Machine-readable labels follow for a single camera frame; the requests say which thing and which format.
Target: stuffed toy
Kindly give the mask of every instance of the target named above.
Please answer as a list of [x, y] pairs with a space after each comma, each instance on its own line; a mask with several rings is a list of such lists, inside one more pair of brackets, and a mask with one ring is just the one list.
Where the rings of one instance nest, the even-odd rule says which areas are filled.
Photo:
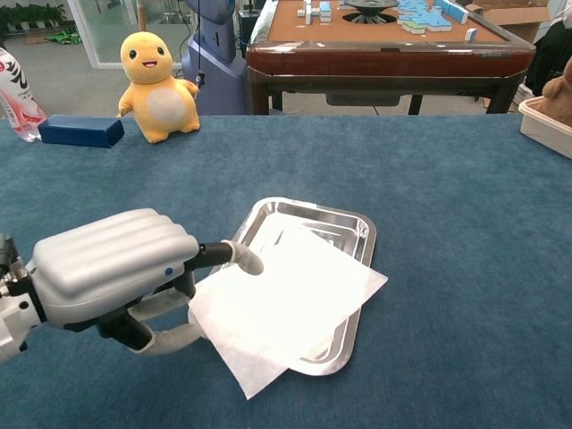
[[537, 110], [572, 127], [572, 58], [566, 64], [562, 76], [544, 85], [543, 96]]
[[198, 88], [171, 75], [171, 54], [160, 37], [146, 31], [131, 34], [123, 41], [121, 57], [131, 84], [119, 101], [118, 116], [133, 111], [149, 143], [163, 141], [174, 131], [199, 130], [193, 98]]

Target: plush toy belly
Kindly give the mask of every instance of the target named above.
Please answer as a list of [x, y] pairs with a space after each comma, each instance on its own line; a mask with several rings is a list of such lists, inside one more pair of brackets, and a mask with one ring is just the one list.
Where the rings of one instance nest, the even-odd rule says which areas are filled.
[[189, 108], [181, 94], [171, 88], [153, 89], [147, 95], [146, 105], [149, 115], [155, 121], [173, 126], [184, 123], [189, 114]]

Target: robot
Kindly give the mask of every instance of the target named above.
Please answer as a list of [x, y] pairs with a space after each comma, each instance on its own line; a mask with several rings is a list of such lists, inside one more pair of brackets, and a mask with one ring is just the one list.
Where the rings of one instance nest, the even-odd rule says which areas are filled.
[[252, 275], [264, 270], [247, 247], [199, 244], [150, 208], [41, 240], [27, 265], [13, 238], [0, 234], [0, 364], [23, 352], [42, 323], [73, 332], [96, 326], [141, 355], [182, 349], [203, 335], [200, 326], [154, 332], [142, 322], [188, 304], [193, 270], [226, 263]]
[[199, 19], [198, 32], [182, 58], [185, 79], [200, 87], [198, 113], [249, 114], [247, 63], [236, 54], [234, 0], [185, 1]]

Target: white basket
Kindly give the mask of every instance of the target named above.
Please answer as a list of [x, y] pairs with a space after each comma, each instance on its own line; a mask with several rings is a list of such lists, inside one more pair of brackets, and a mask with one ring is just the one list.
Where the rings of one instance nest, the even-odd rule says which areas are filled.
[[530, 98], [518, 105], [523, 114], [520, 132], [556, 152], [572, 158], [572, 127], [541, 114], [536, 109], [544, 97]]

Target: plastic bottle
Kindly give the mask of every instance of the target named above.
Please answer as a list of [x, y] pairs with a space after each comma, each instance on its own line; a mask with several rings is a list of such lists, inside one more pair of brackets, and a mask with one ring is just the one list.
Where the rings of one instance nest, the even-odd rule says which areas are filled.
[[13, 130], [26, 141], [40, 140], [38, 125], [46, 114], [36, 104], [24, 71], [16, 59], [0, 48], [0, 105]]

